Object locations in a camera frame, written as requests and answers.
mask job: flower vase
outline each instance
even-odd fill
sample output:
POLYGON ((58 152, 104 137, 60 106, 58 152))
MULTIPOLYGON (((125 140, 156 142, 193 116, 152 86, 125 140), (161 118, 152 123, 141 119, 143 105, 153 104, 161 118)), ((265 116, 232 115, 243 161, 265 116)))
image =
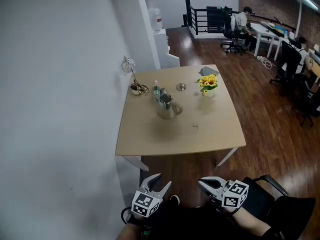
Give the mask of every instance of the flower vase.
POLYGON ((202 93, 203 96, 212 97, 215 94, 215 89, 208 90, 206 93, 202 93))

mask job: white shirt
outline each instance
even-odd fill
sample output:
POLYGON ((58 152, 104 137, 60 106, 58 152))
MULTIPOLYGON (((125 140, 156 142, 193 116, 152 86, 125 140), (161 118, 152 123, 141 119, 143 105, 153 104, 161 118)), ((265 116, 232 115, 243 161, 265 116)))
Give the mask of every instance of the white shirt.
MULTIPOLYGON (((296 74, 300 74, 301 71, 302 71, 302 68, 303 68, 303 66, 305 64, 305 59, 306 59, 306 56, 308 55, 308 53, 307 53, 306 50, 303 49, 303 47, 302 47, 303 50, 298 49, 297 47, 295 47, 295 49, 301 54, 301 61, 300 61, 299 65, 296 67, 296 71, 295 71, 296 74)), ((282 69, 284 71, 286 71, 287 70, 287 66, 288 66, 287 63, 284 63, 283 66, 282 66, 282 69)))
POLYGON ((235 21, 239 30, 241 30, 243 27, 246 27, 248 23, 246 13, 243 11, 235 15, 235 21))

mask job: metal pitcher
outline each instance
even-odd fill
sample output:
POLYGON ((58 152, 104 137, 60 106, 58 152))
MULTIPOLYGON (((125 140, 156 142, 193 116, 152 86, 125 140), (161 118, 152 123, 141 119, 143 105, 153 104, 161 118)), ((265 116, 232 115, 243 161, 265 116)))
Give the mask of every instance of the metal pitcher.
POLYGON ((184 108, 177 102, 174 102, 171 95, 166 93, 159 98, 158 115, 162 119, 172 119, 175 116, 180 115, 183 111, 184 108))

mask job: table leg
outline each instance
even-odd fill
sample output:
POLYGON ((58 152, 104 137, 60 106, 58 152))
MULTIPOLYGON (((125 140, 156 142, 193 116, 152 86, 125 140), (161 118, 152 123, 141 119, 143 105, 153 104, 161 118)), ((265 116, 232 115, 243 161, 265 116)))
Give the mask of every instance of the table leg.
POLYGON ((269 58, 269 57, 270 57, 272 47, 274 46, 274 40, 275 40, 275 37, 273 36, 273 37, 272 37, 272 39, 271 39, 271 43, 270 43, 270 47, 269 47, 269 51, 268 51, 268 55, 266 56, 267 58, 269 58))
POLYGON ((237 149, 237 147, 231 149, 231 151, 224 157, 224 159, 222 159, 222 161, 217 165, 217 167, 221 166, 225 161, 227 161, 229 157, 231 157, 234 154, 234 152, 236 152, 237 149))
POLYGON ((149 172, 149 167, 141 162, 141 159, 139 159, 137 156, 123 156, 123 158, 125 158, 127 161, 129 161, 131 164, 141 169, 142 171, 149 172))
POLYGON ((274 60, 275 60, 275 61, 276 61, 277 58, 278 58, 278 54, 279 54, 279 51, 280 51, 280 46, 281 46, 281 40, 279 40, 278 47, 276 48, 276 52, 275 52, 275 56, 274 56, 274 60))
POLYGON ((256 47, 255 47, 254 57, 257 57, 257 55, 258 55, 260 41, 261 41, 261 34, 258 33, 256 36, 256 47))

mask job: person sitting at desk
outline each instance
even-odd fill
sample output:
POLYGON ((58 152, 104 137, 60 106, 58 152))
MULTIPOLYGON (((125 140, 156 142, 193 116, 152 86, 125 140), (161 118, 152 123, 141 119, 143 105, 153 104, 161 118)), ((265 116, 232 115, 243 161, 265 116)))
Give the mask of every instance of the person sitting at desk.
POLYGON ((235 22, 231 19, 232 31, 240 32, 237 36, 239 39, 245 40, 245 50, 250 45, 249 50, 252 52, 256 48, 257 39, 252 35, 252 33, 247 28, 248 15, 252 14, 252 9, 250 7, 244 7, 243 11, 234 16, 235 22))
MULTIPOLYGON (((301 54, 301 61, 300 61, 299 65, 298 65, 298 67, 296 68, 295 73, 296 74, 300 74, 302 72, 303 67, 304 67, 305 59, 308 56, 308 52, 306 51, 306 49, 307 49, 307 40, 304 37, 300 36, 300 37, 297 37, 295 39, 295 41, 297 41, 298 43, 301 44, 301 48, 298 48, 298 47, 295 46, 295 49, 301 54)), ((287 70, 287 63, 283 64, 282 69, 284 71, 287 70)))

